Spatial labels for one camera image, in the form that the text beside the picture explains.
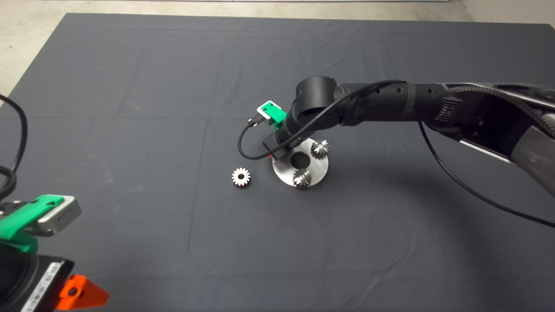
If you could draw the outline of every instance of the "black cloth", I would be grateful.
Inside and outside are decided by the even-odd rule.
[[[316,133],[330,170],[306,192],[236,140],[307,77],[555,87],[554,55],[540,24],[68,14],[12,93],[30,135],[11,198],[77,197],[83,214],[39,252],[108,290],[98,311],[551,310],[555,230],[466,193],[415,123]],[[18,123],[0,118],[9,165]],[[555,220],[522,170],[430,136],[469,185]]]

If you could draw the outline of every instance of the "cable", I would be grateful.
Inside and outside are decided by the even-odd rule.
[[[523,111],[524,114],[526,114],[530,118],[532,118],[532,120],[544,132],[546,132],[547,135],[549,135],[552,139],[555,139],[555,129],[549,123],[547,123],[545,120],[543,120],[542,117],[539,114],[537,114],[530,106],[528,106],[528,104],[521,101],[519,98],[517,98],[515,96],[512,96],[510,94],[507,94],[507,93],[505,93],[503,91],[500,91],[500,90],[497,90],[497,89],[487,88],[487,87],[483,87],[483,86],[480,86],[480,85],[454,87],[454,88],[450,88],[450,89],[447,89],[445,91],[442,91],[441,93],[436,95],[434,97],[434,99],[432,100],[432,102],[434,102],[437,99],[443,98],[446,95],[462,93],[462,92],[479,92],[479,93],[492,95],[494,97],[506,100],[507,102],[513,104],[515,107],[517,107],[518,109]]]
[[[302,133],[304,131],[306,131],[311,125],[313,125],[315,122],[317,122],[318,119],[320,119],[320,117],[322,117],[324,114],[329,112],[331,109],[333,109],[336,105],[343,102],[344,100],[346,100],[348,98],[351,98],[351,97],[353,97],[353,96],[355,96],[359,93],[365,92],[365,91],[371,91],[371,90],[376,89],[376,88],[381,88],[383,86],[386,86],[386,85],[389,85],[389,84],[392,84],[392,83],[399,83],[399,82],[404,82],[404,81],[402,81],[402,80],[384,80],[384,81],[380,81],[380,82],[367,84],[367,85],[364,85],[364,86],[358,88],[357,90],[354,90],[353,92],[343,96],[342,98],[340,98],[338,100],[335,100],[328,107],[324,108],[318,115],[314,116],[313,119],[311,119],[308,123],[306,123],[304,125],[304,127],[302,127],[299,131],[297,131],[295,134],[293,134],[289,139],[285,140],[284,142],[279,144],[277,147],[269,150],[268,152],[266,152],[264,154],[257,155],[257,156],[250,156],[250,155],[245,154],[245,152],[243,152],[243,148],[241,147],[241,142],[243,141],[243,136],[245,135],[246,131],[249,130],[249,128],[252,127],[250,124],[248,124],[243,129],[243,131],[241,131],[241,134],[239,134],[239,140],[237,142],[237,149],[239,150],[239,154],[241,154],[241,156],[243,156],[244,158],[250,159],[250,160],[258,160],[258,159],[263,159],[265,157],[268,157],[268,156],[274,154],[275,152],[277,152],[278,150],[285,148],[289,143],[293,142],[293,140],[295,140],[297,137],[302,135]]]
[[[6,177],[6,181],[4,182],[2,189],[0,189],[0,200],[2,200],[8,197],[8,195],[10,195],[16,188],[17,176],[13,170],[3,166],[0,166],[0,175]]]
[[[453,179],[455,182],[457,182],[458,185],[460,185],[463,189],[467,190],[469,193],[471,193],[472,195],[476,196],[477,198],[483,200],[484,202],[494,206],[497,209],[500,209],[504,212],[513,214],[517,217],[521,217],[527,220],[530,220],[532,222],[536,222],[536,223],[540,223],[543,225],[546,225],[548,227],[551,228],[555,228],[555,223],[538,218],[538,217],[534,217],[532,215],[529,214],[525,214],[522,212],[518,212],[516,210],[513,210],[511,208],[505,207],[502,204],[499,204],[497,202],[494,202],[493,200],[485,197],[484,195],[478,193],[477,191],[475,191],[474,189],[472,189],[471,187],[469,187],[468,185],[466,185],[463,181],[461,181],[458,177],[456,177],[448,168],[447,166],[445,166],[445,164],[443,163],[443,161],[441,160],[441,158],[439,157],[439,155],[437,155],[436,150],[433,148],[432,143],[430,142],[430,139],[428,138],[428,135],[426,134],[426,131],[424,130],[424,126],[422,125],[422,122],[418,122],[418,127],[420,128],[420,132],[422,133],[422,136],[424,137],[424,141],[426,141],[426,145],[428,145],[428,149],[430,149],[430,152],[432,153],[433,157],[436,159],[437,163],[440,165],[441,169],[443,169],[443,171],[445,171],[445,173],[447,173],[447,175]]]
[[[23,158],[23,153],[25,153],[25,146],[27,145],[27,117],[25,116],[25,112],[23,111],[23,109],[12,99],[0,94],[0,100],[6,102],[17,112],[19,116],[19,121],[21,122],[21,136],[19,139],[19,147],[17,149],[16,158],[13,161],[11,168],[11,170],[15,173],[17,171],[17,168],[19,168],[19,164],[21,163],[21,159]]]
[[[23,109],[12,99],[3,96],[0,94],[0,100],[4,101],[8,105],[10,105],[18,114],[19,121],[21,123],[21,136],[19,137],[19,147],[17,149],[16,157],[13,161],[11,168],[6,168],[0,166],[0,175],[6,177],[2,187],[0,188],[0,200],[8,197],[13,190],[16,188],[17,176],[16,171],[19,168],[19,164],[21,164],[21,159],[23,158],[23,153],[25,153],[25,146],[27,145],[27,117],[25,116],[25,112]]]

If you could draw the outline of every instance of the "orange part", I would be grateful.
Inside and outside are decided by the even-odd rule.
[[[56,309],[75,310],[96,308],[108,302],[110,294],[82,275],[72,275],[60,291]]]

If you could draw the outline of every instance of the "metal gear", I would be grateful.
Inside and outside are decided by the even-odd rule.
[[[298,169],[293,174],[293,185],[300,189],[305,189],[310,186],[310,182],[312,181],[312,175],[310,171],[306,169]]]
[[[330,151],[330,143],[327,140],[317,140],[310,147],[310,153],[316,159],[322,159]]]
[[[231,175],[231,180],[238,188],[244,188],[250,183],[250,172],[245,168],[237,168]]]

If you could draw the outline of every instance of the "gear hole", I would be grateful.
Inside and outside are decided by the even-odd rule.
[[[295,169],[306,169],[310,166],[310,157],[304,152],[296,152],[291,155],[291,165]]]

